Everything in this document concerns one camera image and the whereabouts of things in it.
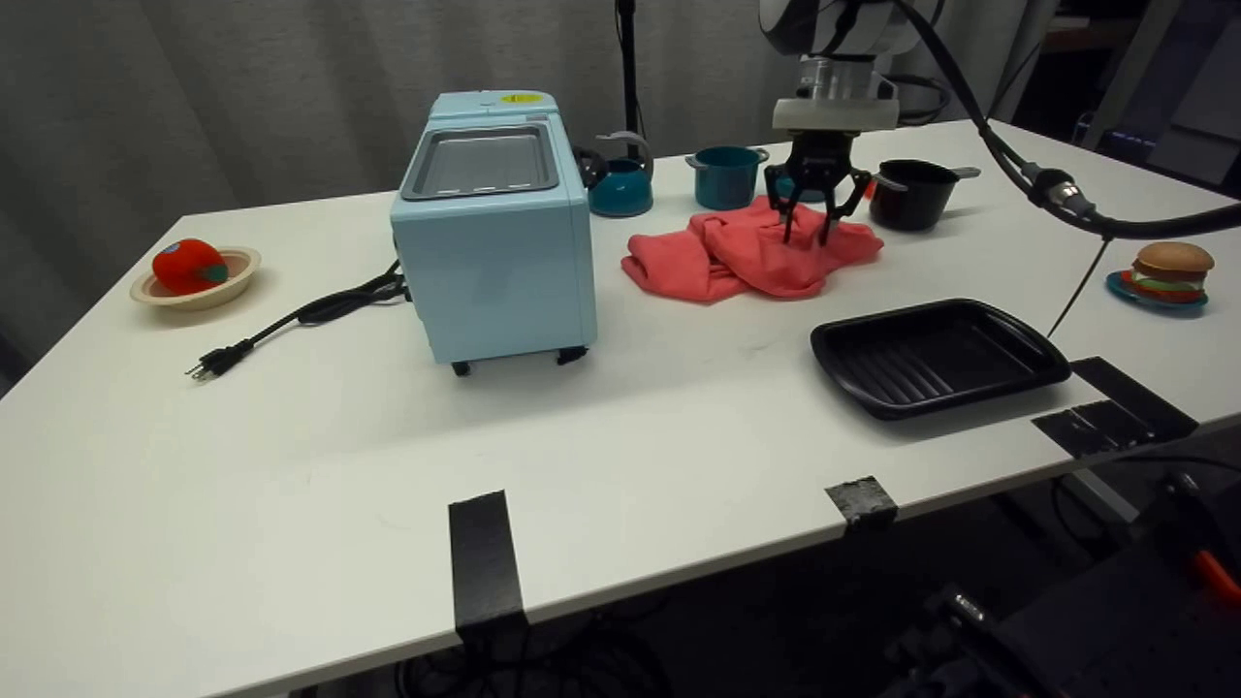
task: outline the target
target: white table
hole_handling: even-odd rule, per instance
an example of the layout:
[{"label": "white table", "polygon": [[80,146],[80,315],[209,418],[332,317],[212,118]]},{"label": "white table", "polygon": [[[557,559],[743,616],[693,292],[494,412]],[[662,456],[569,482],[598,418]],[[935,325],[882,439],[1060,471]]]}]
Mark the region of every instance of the white table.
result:
[{"label": "white table", "polygon": [[[1004,133],[1122,214],[1184,191],[1114,186],[1127,168]],[[967,125],[858,144],[863,168],[888,155],[984,179],[935,236],[885,233],[885,258],[814,303],[712,308],[615,270],[628,233],[693,214],[689,168],[662,158],[655,214],[595,222],[595,351],[468,381],[429,363],[408,307],[185,381],[205,350],[377,275],[392,193],[177,222],[165,240],[258,248],[258,286],[209,323],[156,323],[129,298],[142,255],[0,403],[4,692],[262,692],[455,644],[446,502],[495,487],[548,620],[838,539],[825,487],[853,478],[914,514],[1065,464],[1032,413],[1097,398],[1083,381],[913,425],[822,387],[810,325],[968,293],[1047,328],[1097,248],[1032,214]]]}]

